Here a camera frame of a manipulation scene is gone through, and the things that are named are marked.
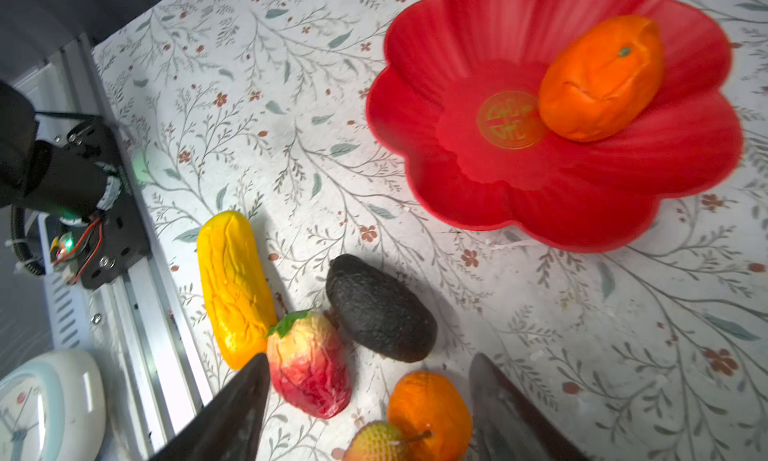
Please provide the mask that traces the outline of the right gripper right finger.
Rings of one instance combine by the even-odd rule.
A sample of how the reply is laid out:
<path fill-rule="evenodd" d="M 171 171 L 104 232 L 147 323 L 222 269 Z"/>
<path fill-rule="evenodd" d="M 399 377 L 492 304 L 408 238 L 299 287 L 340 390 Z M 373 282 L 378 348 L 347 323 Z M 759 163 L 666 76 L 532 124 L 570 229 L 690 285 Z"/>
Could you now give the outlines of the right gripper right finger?
<path fill-rule="evenodd" d="M 469 370 L 473 426 L 481 460 L 584 460 L 585 454 L 485 354 Z"/>

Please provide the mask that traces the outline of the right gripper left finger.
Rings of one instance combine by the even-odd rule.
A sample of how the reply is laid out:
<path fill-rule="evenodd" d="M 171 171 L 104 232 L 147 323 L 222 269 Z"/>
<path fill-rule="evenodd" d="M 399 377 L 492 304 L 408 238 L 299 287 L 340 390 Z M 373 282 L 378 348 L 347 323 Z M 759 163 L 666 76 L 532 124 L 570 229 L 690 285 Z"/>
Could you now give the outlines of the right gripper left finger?
<path fill-rule="evenodd" d="M 260 353 L 151 460 L 254 460 L 270 387 L 268 359 Z"/>

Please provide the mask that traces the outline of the fake red yellow peach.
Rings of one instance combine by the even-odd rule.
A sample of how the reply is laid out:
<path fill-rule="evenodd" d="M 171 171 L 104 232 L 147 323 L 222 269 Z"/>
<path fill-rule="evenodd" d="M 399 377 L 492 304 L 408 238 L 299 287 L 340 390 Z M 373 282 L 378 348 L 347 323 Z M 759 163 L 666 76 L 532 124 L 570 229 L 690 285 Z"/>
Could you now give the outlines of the fake red yellow peach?
<path fill-rule="evenodd" d="M 324 420 L 348 406 L 352 380 L 345 345 L 323 314 L 285 315 L 267 333 L 266 355 L 273 388 L 288 404 Z"/>

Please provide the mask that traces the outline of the fake red grape bunch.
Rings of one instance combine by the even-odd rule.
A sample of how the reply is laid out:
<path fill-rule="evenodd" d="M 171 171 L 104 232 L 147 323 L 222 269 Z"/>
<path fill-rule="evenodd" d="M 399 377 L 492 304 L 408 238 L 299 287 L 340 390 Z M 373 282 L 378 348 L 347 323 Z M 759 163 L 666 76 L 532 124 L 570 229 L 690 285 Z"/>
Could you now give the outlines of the fake red grape bunch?
<path fill-rule="evenodd" d="M 375 421 L 363 426 L 346 449 L 344 461 L 406 461 L 409 447 L 401 430 L 391 423 Z"/>

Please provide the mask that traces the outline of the fake black avocado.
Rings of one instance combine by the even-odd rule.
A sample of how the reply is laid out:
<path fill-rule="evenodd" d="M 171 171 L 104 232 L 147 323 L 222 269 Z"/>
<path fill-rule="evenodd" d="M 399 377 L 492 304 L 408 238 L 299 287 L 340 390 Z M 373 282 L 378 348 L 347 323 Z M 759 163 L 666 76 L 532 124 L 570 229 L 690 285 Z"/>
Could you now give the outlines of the fake black avocado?
<path fill-rule="evenodd" d="M 349 337 L 380 355 L 415 363 L 435 346 L 438 324 L 431 311 L 400 280 L 357 256 L 331 261 L 326 295 Z"/>

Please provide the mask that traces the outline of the fake orange fruit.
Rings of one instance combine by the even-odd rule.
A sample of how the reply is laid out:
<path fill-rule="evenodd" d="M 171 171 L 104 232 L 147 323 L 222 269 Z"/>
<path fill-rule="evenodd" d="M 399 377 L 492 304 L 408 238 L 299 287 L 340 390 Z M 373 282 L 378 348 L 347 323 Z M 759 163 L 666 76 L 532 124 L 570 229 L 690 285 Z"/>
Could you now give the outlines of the fake orange fruit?
<path fill-rule="evenodd" d="M 657 23 L 616 16 L 571 43 L 549 66 L 539 113 L 556 134 L 592 142 L 626 128 L 653 100 L 665 71 Z"/>

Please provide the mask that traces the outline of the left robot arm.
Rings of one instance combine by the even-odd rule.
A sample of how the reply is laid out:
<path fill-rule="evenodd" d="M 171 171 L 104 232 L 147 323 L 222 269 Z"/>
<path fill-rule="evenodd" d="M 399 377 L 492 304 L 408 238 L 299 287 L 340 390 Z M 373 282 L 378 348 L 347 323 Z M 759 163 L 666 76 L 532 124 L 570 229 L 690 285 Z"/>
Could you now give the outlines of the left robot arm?
<path fill-rule="evenodd" d="M 37 111 L 31 101 L 1 83 L 1 205 L 66 219 L 110 210 L 123 192 L 119 171 L 37 137 L 37 116 L 78 120 L 78 139 L 104 125 L 99 115 Z"/>

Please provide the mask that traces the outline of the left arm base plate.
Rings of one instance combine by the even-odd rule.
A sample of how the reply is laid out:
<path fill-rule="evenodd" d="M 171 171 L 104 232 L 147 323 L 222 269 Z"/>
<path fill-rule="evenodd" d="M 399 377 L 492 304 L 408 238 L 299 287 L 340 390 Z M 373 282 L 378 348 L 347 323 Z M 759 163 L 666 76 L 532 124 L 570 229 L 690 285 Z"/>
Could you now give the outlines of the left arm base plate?
<path fill-rule="evenodd" d="M 116 129 L 92 117 L 76 125 L 68 140 L 65 150 L 106 179 L 92 184 L 100 198 L 90 213 L 58 220 L 50 254 L 69 284 L 95 290 L 126 274 L 151 248 Z"/>

